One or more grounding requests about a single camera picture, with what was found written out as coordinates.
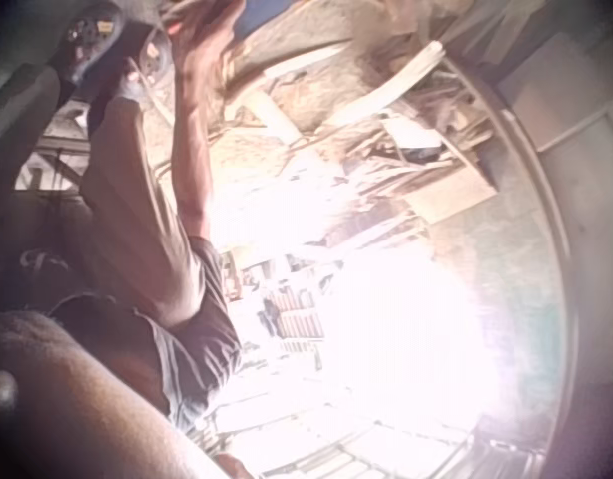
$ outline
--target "knee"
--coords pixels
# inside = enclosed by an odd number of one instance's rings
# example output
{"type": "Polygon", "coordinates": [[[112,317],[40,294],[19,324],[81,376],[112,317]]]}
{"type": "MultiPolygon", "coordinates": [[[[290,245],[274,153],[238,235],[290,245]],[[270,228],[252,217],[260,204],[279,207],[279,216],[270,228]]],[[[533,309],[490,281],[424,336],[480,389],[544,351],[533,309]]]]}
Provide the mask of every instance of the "knee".
{"type": "Polygon", "coordinates": [[[51,344],[70,344],[73,339],[55,321],[34,311],[0,314],[0,356],[19,348],[36,349],[51,344]]]}

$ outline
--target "hand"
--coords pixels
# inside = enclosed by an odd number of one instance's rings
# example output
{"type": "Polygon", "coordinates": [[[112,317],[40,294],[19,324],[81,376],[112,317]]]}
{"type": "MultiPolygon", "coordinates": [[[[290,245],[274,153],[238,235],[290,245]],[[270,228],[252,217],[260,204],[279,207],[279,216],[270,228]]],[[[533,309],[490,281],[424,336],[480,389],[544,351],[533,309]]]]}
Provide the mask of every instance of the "hand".
{"type": "Polygon", "coordinates": [[[234,25],[246,4],[246,0],[205,1],[182,23],[168,29],[179,74],[195,77],[218,63],[234,39],[234,25]],[[216,16],[217,8],[222,11],[216,16]]]}

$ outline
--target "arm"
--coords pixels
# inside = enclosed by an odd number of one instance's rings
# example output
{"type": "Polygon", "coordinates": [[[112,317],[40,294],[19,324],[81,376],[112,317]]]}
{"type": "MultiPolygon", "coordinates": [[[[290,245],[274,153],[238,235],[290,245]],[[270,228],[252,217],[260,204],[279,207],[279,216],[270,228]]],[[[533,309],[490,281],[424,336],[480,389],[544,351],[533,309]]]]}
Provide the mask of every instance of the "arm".
{"type": "Polygon", "coordinates": [[[209,25],[207,9],[199,9],[181,26],[174,27],[176,122],[172,181],[178,215],[191,237],[209,239],[213,200],[206,89],[213,68],[234,38],[234,24],[245,4],[245,0],[232,1],[209,25]]]}
{"type": "Polygon", "coordinates": [[[172,182],[178,216],[187,235],[209,239],[213,179],[207,138],[207,100],[196,85],[206,73],[176,78],[176,123],[172,150],[172,182]]]}

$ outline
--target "wooden beam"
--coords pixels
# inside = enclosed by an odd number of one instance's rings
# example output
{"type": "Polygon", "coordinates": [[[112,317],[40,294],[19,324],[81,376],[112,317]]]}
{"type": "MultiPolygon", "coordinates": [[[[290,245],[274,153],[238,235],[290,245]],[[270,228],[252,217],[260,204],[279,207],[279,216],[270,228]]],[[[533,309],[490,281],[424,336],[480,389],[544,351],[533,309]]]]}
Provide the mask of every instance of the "wooden beam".
{"type": "MultiPolygon", "coordinates": [[[[248,94],[245,97],[245,106],[267,125],[285,145],[295,145],[306,140],[294,122],[265,92],[256,90],[248,94]]],[[[285,172],[292,160],[296,158],[305,159],[308,162],[321,161],[319,154],[311,148],[297,152],[295,155],[290,153],[279,175],[285,172]]]]}
{"type": "Polygon", "coordinates": [[[322,127],[341,128],[378,113],[428,75],[442,61],[444,55],[441,43],[430,42],[390,80],[343,106],[324,121],[322,127]]]}
{"type": "Polygon", "coordinates": [[[56,154],[62,152],[65,155],[83,155],[88,157],[90,146],[89,140],[79,138],[40,137],[34,151],[39,154],[56,154]]]}
{"type": "Polygon", "coordinates": [[[229,87],[225,104],[225,120],[231,121],[236,117],[238,108],[243,105],[245,97],[261,88],[268,80],[279,78],[296,70],[301,70],[313,63],[320,62],[344,51],[349,45],[349,40],[334,42],[319,47],[314,47],[281,61],[253,70],[249,75],[236,81],[229,87]]]}

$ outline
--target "leg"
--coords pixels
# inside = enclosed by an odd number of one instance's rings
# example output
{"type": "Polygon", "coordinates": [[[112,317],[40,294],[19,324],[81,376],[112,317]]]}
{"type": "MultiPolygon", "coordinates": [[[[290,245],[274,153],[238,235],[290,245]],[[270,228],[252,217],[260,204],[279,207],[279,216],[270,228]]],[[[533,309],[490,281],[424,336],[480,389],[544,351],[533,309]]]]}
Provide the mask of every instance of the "leg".
{"type": "Polygon", "coordinates": [[[0,89],[0,218],[20,169],[54,116],[59,93],[56,71],[31,65],[0,89]]]}
{"type": "Polygon", "coordinates": [[[29,312],[0,315],[0,447],[31,477],[226,477],[54,321],[29,312]]]}
{"type": "Polygon", "coordinates": [[[91,208],[77,232],[90,281],[165,328],[191,318],[203,297],[201,266],[147,163],[138,103],[107,105],[81,194],[91,208]]]}

